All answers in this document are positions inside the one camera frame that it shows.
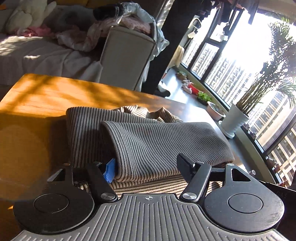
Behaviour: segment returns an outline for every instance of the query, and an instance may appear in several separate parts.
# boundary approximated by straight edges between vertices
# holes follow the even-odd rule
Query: wooden table
[[[139,105],[161,107],[185,122],[208,122],[224,135],[201,108],[103,84],[26,74],[0,102],[0,240],[10,240],[19,228],[12,202],[35,185],[42,188],[50,172],[69,160],[65,112],[69,107],[113,109]]]

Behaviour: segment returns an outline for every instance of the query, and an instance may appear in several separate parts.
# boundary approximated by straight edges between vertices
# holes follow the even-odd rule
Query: pink cloth
[[[45,37],[51,36],[52,31],[45,24],[40,27],[29,27],[24,30],[20,35],[25,37]]]

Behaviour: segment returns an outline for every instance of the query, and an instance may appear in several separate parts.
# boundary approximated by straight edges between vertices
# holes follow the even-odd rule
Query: silver screw
[[[115,195],[113,193],[105,192],[101,195],[101,198],[104,200],[112,200],[115,198]]]
[[[193,200],[197,198],[196,194],[193,192],[186,192],[182,195],[182,197],[187,200]]]

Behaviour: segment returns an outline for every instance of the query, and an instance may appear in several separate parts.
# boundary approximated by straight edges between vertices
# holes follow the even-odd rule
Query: red object
[[[191,88],[191,90],[192,90],[192,94],[197,95],[198,92],[199,92],[199,90],[196,89],[196,88],[191,84],[191,82],[188,84],[188,88]]]

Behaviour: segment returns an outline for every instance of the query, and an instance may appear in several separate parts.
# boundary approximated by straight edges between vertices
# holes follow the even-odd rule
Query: circular logo
[[[151,197],[151,196],[147,196],[147,197],[145,197],[145,199],[146,199],[146,200],[152,200],[153,197]]]

